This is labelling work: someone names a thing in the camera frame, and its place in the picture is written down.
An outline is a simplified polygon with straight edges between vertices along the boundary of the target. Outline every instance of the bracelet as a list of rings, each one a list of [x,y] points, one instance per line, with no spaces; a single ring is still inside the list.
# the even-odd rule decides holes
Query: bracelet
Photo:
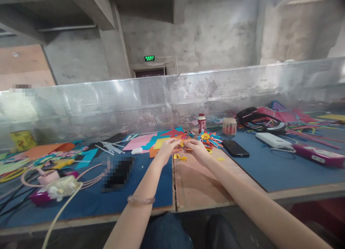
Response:
[[[153,198],[149,198],[149,199],[141,199],[141,198],[133,197],[132,195],[130,195],[130,196],[127,198],[127,201],[128,201],[129,203],[133,203],[133,204],[150,205],[150,204],[155,203],[156,198],[153,197]]]

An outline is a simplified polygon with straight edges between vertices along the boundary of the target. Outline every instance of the exit sign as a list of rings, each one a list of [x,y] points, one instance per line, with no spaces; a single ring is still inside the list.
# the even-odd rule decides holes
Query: exit sign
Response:
[[[156,56],[144,56],[144,62],[155,61]]]

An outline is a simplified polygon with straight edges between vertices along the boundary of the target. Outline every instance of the metal partition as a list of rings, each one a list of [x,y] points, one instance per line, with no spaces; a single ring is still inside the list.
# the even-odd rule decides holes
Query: metal partition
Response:
[[[342,99],[344,90],[345,58],[14,89],[0,92],[0,147],[20,130],[30,130],[39,143],[101,139],[191,127],[200,112],[211,124],[272,100],[315,108]]]

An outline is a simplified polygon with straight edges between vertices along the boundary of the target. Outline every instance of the yellow container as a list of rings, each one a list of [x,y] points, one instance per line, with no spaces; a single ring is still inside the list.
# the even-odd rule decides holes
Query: yellow container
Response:
[[[35,139],[28,130],[12,132],[10,136],[18,151],[26,151],[37,146]]]

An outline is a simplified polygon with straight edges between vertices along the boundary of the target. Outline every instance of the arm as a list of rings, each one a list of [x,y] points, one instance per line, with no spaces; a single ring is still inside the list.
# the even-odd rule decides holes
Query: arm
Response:
[[[214,159],[197,140],[187,140],[185,147],[221,182],[247,216],[278,247],[288,249],[331,248],[313,231],[265,194],[246,184]]]
[[[148,167],[133,196],[141,199],[153,198],[156,194],[159,177],[168,162],[173,148],[180,144],[178,139],[166,140],[157,156]],[[103,249],[139,248],[152,211],[152,205],[127,203]]]

